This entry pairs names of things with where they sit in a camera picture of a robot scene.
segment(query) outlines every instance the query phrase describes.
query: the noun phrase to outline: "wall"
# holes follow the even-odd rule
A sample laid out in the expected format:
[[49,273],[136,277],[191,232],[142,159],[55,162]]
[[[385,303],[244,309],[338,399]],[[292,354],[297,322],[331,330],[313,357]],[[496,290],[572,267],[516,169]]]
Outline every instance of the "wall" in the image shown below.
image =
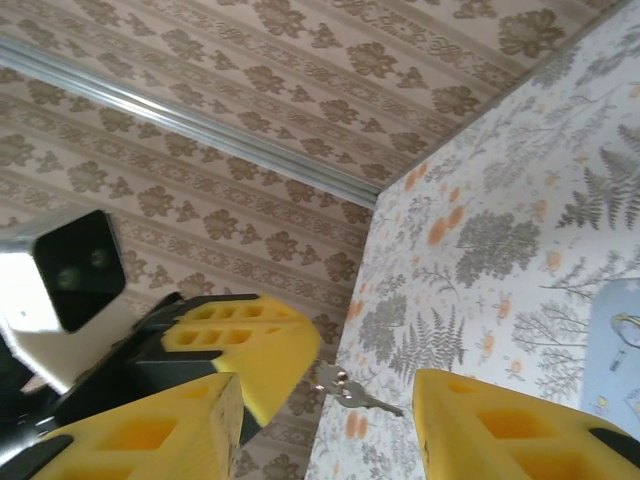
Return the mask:
[[383,186],[615,0],[8,0],[2,31]]
[[[369,211],[12,70],[0,82],[0,226],[103,208],[137,312],[175,290],[269,294],[312,318],[334,357]],[[300,478],[321,401],[303,381],[242,453],[240,478]]]
[[337,362],[407,416],[328,401],[309,480],[424,478],[419,368],[579,406],[594,296],[640,287],[639,19],[634,0],[382,194]]

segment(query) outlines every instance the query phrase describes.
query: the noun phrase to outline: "black camera face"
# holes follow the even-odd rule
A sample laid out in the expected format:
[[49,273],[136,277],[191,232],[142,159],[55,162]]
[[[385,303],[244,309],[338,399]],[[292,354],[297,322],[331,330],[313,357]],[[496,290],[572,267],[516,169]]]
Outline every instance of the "black camera face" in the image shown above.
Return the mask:
[[68,332],[82,328],[126,285],[111,221],[100,210],[38,238],[33,257]]

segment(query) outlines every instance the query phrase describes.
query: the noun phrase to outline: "rectangular hole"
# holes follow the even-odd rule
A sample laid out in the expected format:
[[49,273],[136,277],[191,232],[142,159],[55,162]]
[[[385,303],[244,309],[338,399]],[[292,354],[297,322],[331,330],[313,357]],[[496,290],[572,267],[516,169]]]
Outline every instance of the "rectangular hole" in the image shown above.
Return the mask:
[[531,480],[606,480],[602,470],[579,452],[516,452],[513,458]]
[[125,480],[132,472],[132,467],[74,467],[66,469],[57,480]]
[[239,345],[249,340],[250,336],[251,336],[251,330],[234,328],[227,335],[227,338],[225,339],[225,343],[228,343],[231,345]]
[[264,307],[262,305],[249,305],[246,309],[247,317],[259,317],[262,315]]
[[221,307],[218,309],[218,316],[216,318],[221,320],[231,318],[235,311],[236,309],[234,307]]
[[208,320],[216,313],[215,307],[201,307],[193,315],[194,320]]
[[133,420],[109,435],[98,450],[157,450],[177,424],[173,418]]
[[206,332],[204,332],[204,335],[200,340],[200,344],[213,345],[218,340],[220,340],[220,335],[222,335],[222,330],[207,330]]
[[176,337],[176,343],[178,345],[191,345],[198,336],[198,332],[195,330],[184,330]]
[[456,393],[476,393],[478,391],[462,383],[450,383],[449,390]]
[[554,434],[551,427],[524,410],[483,410],[478,418],[496,438],[544,438]]

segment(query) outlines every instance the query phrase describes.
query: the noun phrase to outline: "yellow foam block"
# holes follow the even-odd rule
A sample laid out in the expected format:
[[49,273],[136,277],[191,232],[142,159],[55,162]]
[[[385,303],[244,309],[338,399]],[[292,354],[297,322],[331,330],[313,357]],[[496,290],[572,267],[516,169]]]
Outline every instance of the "yellow foam block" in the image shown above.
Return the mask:
[[322,338],[311,321],[271,297],[210,302],[179,318],[166,351],[218,350],[218,372],[240,376],[244,403],[264,426],[316,359]]
[[202,377],[50,433],[74,442],[34,479],[230,479],[242,416],[236,375]]
[[640,480],[577,410],[438,370],[419,370],[413,415],[429,480]]

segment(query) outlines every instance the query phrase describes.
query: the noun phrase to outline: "key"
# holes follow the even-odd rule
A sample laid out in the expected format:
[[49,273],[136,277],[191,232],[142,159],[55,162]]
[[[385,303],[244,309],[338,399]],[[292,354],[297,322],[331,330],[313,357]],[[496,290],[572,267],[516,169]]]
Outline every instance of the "key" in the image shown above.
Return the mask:
[[335,395],[338,403],[347,408],[381,408],[393,413],[396,417],[404,417],[404,412],[398,407],[389,405],[369,395],[364,387],[353,380],[346,380],[342,385],[342,395]]
[[327,395],[342,395],[344,382],[349,380],[349,375],[344,368],[325,361],[318,362],[310,377],[315,388]]

